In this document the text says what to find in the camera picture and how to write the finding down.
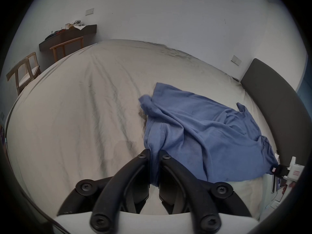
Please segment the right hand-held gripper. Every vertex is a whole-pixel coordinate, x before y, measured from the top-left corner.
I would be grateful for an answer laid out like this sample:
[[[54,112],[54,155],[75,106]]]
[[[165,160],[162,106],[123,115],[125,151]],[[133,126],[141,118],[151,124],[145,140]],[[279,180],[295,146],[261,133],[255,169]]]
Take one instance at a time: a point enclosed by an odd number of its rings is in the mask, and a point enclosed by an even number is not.
[[[289,166],[279,165],[271,167],[269,175],[283,178],[290,181],[298,181],[305,166],[296,163],[296,157],[292,156]]]

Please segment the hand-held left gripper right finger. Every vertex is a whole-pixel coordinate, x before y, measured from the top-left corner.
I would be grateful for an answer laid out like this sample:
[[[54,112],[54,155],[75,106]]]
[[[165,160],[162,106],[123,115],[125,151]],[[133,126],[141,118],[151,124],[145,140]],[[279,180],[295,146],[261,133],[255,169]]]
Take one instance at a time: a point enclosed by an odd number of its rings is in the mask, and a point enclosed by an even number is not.
[[[159,198],[169,215],[189,214],[194,232],[248,232],[252,216],[226,182],[197,179],[165,150],[159,155]]]

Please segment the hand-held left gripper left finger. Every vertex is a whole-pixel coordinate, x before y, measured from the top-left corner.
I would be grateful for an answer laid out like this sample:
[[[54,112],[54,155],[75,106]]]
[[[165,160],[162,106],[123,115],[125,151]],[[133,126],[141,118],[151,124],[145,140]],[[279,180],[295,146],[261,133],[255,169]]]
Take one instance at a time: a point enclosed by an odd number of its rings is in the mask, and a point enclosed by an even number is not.
[[[143,150],[112,177],[79,181],[57,217],[91,212],[93,232],[117,232],[119,212],[139,214],[149,197],[150,155]]]

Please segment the person's right hand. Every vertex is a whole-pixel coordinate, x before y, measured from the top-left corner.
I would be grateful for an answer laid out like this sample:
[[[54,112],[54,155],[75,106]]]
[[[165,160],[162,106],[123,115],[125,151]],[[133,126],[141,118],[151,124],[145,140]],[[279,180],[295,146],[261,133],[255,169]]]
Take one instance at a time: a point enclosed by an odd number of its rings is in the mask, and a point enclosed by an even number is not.
[[[295,187],[295,185],[296,185],[295,181],[292,181],[289,184],[285,184],[284,187],[282,188],[283,197],[284,196],[286,197],[291,192],[291,190]]]

